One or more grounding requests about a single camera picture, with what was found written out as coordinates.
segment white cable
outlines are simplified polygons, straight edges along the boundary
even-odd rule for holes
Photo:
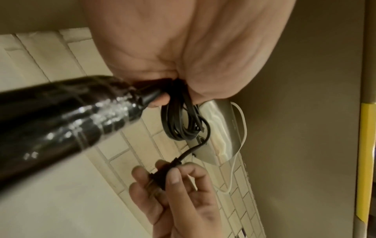
[[[232,162],[232,165],[231,165],[230,184],[229,184],[227,190],[226,190],[226,191],[223,191],[223,190],[221,190],[220,188],[214,186],[214,188],[215,188],[218,192],[223,193],[223,194],[230,194],[231,187],[232,187],[232,177],[233,177],[232,174],[234,173],[235,162],[236,162],[236,159],[238,158],[238,153],[239,153],[240,149],[243,147],[244,142],[246,141],[246,138],[247,138],[247,125],[246,125],[246,119],[245,119],[245,117],[244,117],[244,113],[243,113],[242,109],[239,107],[238,104],[236,104],[235,102],[231,102],[231,104],[232,104],[233,106],[235,106],[235,107],[239,110],[240,115],[242,116],[243,127],[244,127],[244,137],[243,137],[243,140],[242,140],[242,144],[240,145],[240,148],[239,148],[238,152],[236,152],[236,154],[235,154],[235,156],[234,156],[234,157],[235,157],[235,158],[234,158],[234,161]]]

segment yellow object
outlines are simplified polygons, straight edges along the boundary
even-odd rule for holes
[[[376,104],[361,104],[358,155],[356,215],[368,223],[371,204],[374,147],[376,141]]]

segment gray wall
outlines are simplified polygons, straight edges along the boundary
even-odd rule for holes
[[[352,237],[363,11],[362,0],[298,0],[267,64],[233,98],[268,238]]]

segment white surface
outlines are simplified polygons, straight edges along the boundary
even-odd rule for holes
[[[0,195],[7,238],[149,238],[85,155],[59,163]]]

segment beige tile backsplash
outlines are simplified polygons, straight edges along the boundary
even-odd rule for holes
[[[9,67],[17,69],[18,78],[13,77],[12,81],[0,80],[0,90],[91,74],[111,74],[87,28],[0,35],[0,70],[6,73]],[[134,205],[128,193],[129,185],[134,182],[132,168],[142,165],[148,171],[155,172],[154,164],[157,160],[171,161],[187,149],[185,141],[173,141],[164,133],[160,109],[156,107],[145,110],[142,120],[85,153],[109,186],[151,234],[152,226]],[[227,189],[231,171],[229,162],[218,167],[203,163],[192,155],[184,161],[205,167],[213,184],[222,190]],[[230,194],[217,194],[224,238],[234,237],[242,227],[248,237],[263,238],[265,234],[240,155],[234,171]]]

